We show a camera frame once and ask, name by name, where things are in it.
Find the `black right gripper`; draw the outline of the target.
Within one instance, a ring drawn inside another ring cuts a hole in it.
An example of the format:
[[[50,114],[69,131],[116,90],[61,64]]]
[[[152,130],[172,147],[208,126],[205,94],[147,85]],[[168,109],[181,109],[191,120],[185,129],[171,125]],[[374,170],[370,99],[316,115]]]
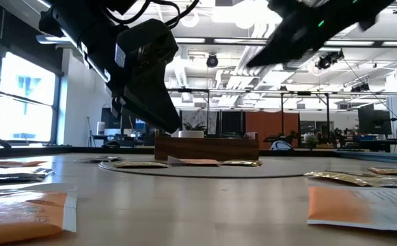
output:
[[[366,15],[366,0],[327,0],[308,5],[302,0],[269,0],[282,21],[265,47],[247,67],[284,64],[319,49],[328,39]]]

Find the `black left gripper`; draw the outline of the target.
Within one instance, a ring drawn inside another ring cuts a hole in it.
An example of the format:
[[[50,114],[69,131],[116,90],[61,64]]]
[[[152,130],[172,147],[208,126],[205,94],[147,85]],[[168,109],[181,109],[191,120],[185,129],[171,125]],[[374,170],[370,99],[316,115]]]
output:
[[[115,61],[118,30],[80,31],[78,46],[87,49],[89,64],[105,80],[112,97],[111,112],[115,117],[131,113],[149,124],[174,133],[181,119],[165,87],[164,66],[155,66],[129,76]]]

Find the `yellow tea packet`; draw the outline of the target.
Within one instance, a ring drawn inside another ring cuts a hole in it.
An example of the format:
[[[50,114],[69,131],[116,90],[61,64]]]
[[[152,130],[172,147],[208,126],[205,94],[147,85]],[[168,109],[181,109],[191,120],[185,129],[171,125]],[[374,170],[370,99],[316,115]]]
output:
[[[261,161],[251,161],[251,160],[229,160],[222,161],[219,165],[227,166],[241,166],[241,167],[260,167],[262,165]]]
[[[372,174],[354,174],[348,172],[307,172],[304,176],[327,178],[347,182],[360,187],[397,187],[397,178]]]
[[[397,175],[397,168],[379,168],[379,167],[369,167],[369,171],[372,171],[376,174],[385,174],[385,175]]]
[[[171,166],[164,163],[157,162],[139,162],[139,161],[121,161],[114,163],[115,168],[170,168]]]

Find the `black computer monitor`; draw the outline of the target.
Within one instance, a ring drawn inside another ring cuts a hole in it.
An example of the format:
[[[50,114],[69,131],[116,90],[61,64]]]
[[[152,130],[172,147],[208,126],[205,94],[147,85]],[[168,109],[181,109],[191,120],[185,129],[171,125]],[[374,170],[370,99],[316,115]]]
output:
[[[120,129],[121,127],[121,117],[114,116],[110,108],[102,108],[101,121],[105,123],[105,128],[108,129]]]
[[[391,135],[390,114],[387,111],[358,109],[359,133]]]

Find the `wooden three-compartment tray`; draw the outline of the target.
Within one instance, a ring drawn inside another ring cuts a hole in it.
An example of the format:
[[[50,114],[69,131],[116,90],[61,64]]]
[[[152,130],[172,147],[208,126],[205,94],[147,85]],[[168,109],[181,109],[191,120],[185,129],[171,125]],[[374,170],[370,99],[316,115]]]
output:
[[[166,161],[177,159],[258,160],[257,139],[156,137],[154,158]]]

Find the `long overhead light bar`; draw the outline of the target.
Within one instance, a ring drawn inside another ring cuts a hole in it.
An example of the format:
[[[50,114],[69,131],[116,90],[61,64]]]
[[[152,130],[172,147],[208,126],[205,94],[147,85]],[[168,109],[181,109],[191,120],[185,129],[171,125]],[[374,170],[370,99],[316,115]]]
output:
[[[40,44],[70,44],[67,37],[57,38],[54,36],[38,35],[36,40]],[[175,38],[179,44],[206,44],[206,45],[234,45],[234,46],[264,46],[265,38]],[[397,49],[397,40],[328,40],[323,46],[329,47],[351,47],[351,48],[389,48]]]

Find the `orange room partition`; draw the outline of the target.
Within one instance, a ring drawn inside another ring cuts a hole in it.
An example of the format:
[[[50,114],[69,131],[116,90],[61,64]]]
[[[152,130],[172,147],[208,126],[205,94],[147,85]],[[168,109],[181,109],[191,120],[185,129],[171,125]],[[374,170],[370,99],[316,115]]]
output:
[[[264,140],[269,136],[277,136],[280,133],[289,136],[292,131],[299,131],[299,114],[298,113],[284,113],[284,123],[282,123],[282,113],[248,111],[245,114],[246,131],[257,132],[260,150],[269,150],[271,145]]]

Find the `round grey mat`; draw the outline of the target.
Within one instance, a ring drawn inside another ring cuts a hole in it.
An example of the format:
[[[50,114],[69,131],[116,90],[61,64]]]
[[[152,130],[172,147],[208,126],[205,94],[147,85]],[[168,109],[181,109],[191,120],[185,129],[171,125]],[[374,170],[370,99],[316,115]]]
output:
[[[281,178],[302,176],[312,171],[325,171],[327,166],[320,163],[298,163],[294,159],[271,159],[259,167],[221,165],[217,166],[171,166],[171,167],[114,167],[113,162],[101,162],[98,166],[114,172],[151,176],[183,178]]]

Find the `white round object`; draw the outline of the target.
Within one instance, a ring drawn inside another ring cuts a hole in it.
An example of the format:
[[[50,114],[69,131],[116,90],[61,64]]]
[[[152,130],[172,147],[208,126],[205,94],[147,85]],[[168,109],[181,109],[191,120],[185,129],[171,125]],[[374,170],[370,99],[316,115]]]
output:
[[[293,147],[290,143],[282,140],[274,141],[271,144],[270,150],[272,151],[290,151],[293,150]]]

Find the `large glass window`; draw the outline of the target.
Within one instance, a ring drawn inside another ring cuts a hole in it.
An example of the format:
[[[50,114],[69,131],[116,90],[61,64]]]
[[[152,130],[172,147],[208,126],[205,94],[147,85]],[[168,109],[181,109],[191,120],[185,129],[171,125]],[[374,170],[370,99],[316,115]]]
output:
[[[0,138],[15,142],[50,142],[57,114],[59,78],[22,57],[0,57]]]

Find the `black background station frame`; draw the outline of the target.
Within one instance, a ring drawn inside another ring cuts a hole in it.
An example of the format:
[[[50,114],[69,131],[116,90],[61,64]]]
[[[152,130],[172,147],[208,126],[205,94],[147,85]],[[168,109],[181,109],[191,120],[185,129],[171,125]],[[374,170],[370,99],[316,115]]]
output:
[[[167,90],[169,93],[171,92],[178,92],[178,93],[206,93],[207,97],[207,106],[204,108],[207,112],[207,125],[209,125],[210,122],[210,94],[211,93],[225,93],[227,92],[228,94],[248,94],[248,93],[253,93],[251,90],[210,90],[210,89],[189,89],[189,88],[169,88]],[[330,131],[331,131],[331,122],[330,122],[330,107],[329,107],[329,96],[330,93],[328,92],[310,92],[310,91],[257,91],[257,93],[261,94],[275,94],[278,95],[280,98],[280,108],[276,109],[277,112],[280,112],[280,118],[281,118],[281,134],[284,134],[284,96],[287,94],[289,96],[301,96],[301,97],[306,97],[306,96],[316,96],[319,101],[322,101],[326,105],[326,116],[327,116],[327,127],[326,127],[326,134],[325,136],[327,138],[330,138]],[[222,116],[222,111],[223,110],[239,110],[241,112],[247,111],[247,110],[252,110],[252,111],[264,111],[264,108],[236,108],[236,107],[228,107],[228,108],[216,108],[216,110],[219,112],[219,120],[217,120],[220,123],[219,127],[219,135],[222,134],[222,123],[223,123],[223,116]]]

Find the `black aluminium table frame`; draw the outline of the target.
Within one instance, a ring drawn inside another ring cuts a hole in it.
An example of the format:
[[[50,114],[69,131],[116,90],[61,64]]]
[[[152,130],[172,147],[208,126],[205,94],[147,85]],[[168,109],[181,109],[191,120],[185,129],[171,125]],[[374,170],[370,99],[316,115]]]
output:
[[[0,158],[12,158],[23,156],[47,156],[54,154],[154,154],[151,148],[89,148],[89,147],[72,147],[72,146],[53,146],[32,148],[22,146],[17,148],[0,148]],[[258,156],[297,156],[297,157],[339,157],[340,153],[331,150],[293,150],[293,151],[272,151],[259,150]]]

